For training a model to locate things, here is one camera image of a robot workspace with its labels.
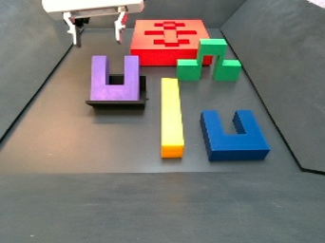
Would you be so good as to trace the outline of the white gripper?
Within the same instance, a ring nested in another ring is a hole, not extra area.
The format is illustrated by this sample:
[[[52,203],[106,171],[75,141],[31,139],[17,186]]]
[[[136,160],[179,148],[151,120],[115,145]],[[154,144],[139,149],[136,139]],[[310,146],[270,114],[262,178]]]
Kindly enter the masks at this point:
[[[77,18],[118,14],[114,21],[114,34],[115,41],[122,44],[127,13],[138,13],[144,9],[143,0],[41,0],[40,3],[53,19],[59,20],[63,17],[75,47],[81,46]]]

